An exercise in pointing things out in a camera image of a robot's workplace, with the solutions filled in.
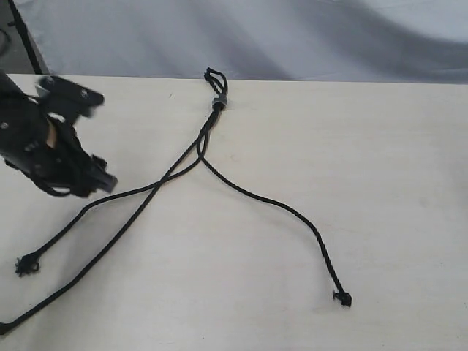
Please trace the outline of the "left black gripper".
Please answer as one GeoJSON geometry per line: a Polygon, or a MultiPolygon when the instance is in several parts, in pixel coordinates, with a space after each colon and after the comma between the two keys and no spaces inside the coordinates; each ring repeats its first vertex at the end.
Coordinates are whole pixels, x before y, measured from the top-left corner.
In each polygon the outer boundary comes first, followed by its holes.
{"type": "Polygon", "coordinates": [[[46,141],[30,150],[32,163],[22,174],[53,197],[89,197],[97,189],[111,193],[118,179],[107,172],[107,162],[81,148],[73,127],[55,118],[48,126],[46,141]]]}

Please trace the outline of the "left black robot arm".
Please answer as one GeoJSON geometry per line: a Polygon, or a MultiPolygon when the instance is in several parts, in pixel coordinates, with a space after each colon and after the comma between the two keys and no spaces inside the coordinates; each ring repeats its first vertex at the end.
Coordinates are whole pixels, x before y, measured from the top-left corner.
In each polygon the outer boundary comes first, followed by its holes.
{"type": "Polygon", "coordinates": [[[118,183],[104,159],[88,154],[74,125],[103,105],[102,94],[56,75],[24,93],[1,74],[1,157],[5,164],[54,197],[110,193],[118,183]]]}

